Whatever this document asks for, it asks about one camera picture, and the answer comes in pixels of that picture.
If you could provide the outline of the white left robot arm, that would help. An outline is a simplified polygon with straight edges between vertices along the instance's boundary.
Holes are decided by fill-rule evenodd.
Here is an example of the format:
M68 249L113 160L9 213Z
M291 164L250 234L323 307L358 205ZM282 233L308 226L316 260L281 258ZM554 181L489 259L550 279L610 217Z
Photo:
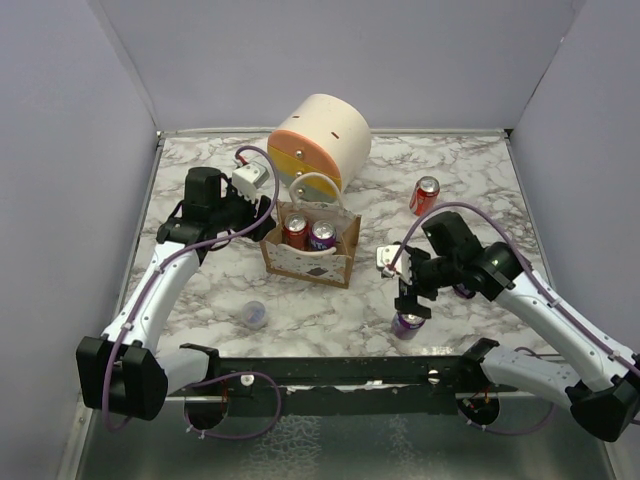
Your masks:
M268 177L255 163L231 175L213 167L188 171L184 197L159 227L140 283L102 334L77 347L86 407L152 420L169 394L187 386L202 395L218 388L221 371L205 348L157 358L157 346L180 293L213 245L237 237L258 242L274 228L271 200L257 193Z

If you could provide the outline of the brown canvas bag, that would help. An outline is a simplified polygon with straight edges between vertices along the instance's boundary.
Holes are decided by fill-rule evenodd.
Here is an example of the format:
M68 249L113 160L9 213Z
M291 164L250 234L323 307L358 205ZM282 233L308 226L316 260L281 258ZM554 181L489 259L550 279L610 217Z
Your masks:
M336 195L334 204L309 202L299 190L318 180ZM355 262L359 243L361 217L344 206L342 194L330 177L321 173L307 173L295 179L289 187L290 200L276 202L276 226L260 242L266 271L271 274L304 280L311 283L346 289ZM302 248L291 246L285 236L285 220L300 215L307 221ZM336 242L326 250L314 250L310 245L312 227L326 221L336 229Z

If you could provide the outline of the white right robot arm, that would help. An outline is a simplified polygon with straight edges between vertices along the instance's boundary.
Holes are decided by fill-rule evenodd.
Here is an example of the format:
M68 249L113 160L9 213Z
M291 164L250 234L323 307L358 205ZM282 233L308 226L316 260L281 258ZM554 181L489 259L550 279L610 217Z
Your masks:
M617 441L639 413L638 353L563 300L508 237L482 245L455 206L445 203L413 224L423 230L431 253L406 240L377 249L377 269L399 282L396 311L428 319L430 309L418 300L434 301L443 288L496 302L531 327L565 363L481 339L463 356L461 383L472 391L505 385L531 393L568 410L594 437Z

